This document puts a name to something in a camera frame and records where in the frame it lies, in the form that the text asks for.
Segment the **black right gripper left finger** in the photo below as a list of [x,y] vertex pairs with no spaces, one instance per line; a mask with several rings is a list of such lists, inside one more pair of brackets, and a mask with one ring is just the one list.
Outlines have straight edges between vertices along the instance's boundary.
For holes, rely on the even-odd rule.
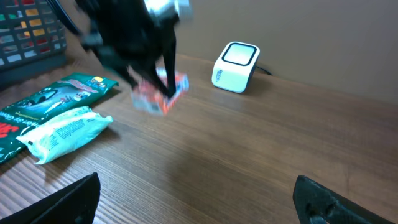
[[31,206],[1,219],[1,224],[92,224],[100,200],[96,172]]

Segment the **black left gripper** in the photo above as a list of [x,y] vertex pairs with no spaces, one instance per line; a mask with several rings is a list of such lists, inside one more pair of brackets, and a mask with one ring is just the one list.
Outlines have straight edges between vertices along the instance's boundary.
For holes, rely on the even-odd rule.
[[[81,39],[86,49],[112,50],[129,60],[148,60],[139,64],[117,60],[114,72],[140,95],[176,93],[175,54],[177,40],[174,27],[178,15],[153,20],[143,0],[77,0],[76,4],[91,20],[91,30]],[[167,83],[159,77],[156,64],[163,57]]]

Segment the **green snack bag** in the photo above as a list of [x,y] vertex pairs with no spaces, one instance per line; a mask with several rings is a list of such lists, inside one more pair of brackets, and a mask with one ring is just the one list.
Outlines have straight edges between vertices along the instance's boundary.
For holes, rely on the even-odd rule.
[[101,99],[116,80],[73,73],[1,110],[1,163],[25,148],[17,140],[53,117],[70,109],[89,106]]

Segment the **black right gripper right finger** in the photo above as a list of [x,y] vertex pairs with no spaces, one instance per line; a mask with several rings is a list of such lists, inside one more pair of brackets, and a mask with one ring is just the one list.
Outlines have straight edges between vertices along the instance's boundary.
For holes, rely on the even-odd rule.
[[392,224],[304,175],[292,198],[301,224]]

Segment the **teal wet wipes pack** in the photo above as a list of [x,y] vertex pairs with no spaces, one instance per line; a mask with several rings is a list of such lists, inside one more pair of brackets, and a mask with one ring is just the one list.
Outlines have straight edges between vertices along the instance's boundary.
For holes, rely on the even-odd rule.
[[103,117],[82,106],[68,110],[16,139],[38,159],[38,165],[43,165],[81,148],[112,122],[112,116]]

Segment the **red Kleenex tissue pack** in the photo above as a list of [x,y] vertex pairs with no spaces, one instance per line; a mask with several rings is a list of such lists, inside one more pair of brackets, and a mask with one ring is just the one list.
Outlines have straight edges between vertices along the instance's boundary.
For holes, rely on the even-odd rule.
[[177,100],[189,89],[187,75],[175,72],[176,92],[171,98],[168,98],[153,84],[134,72],[131,67],[128,67],[128,72],[130,77],[137,82],[137,85],[131,90],[132,105],[135,109],[149,114],[166,115]]

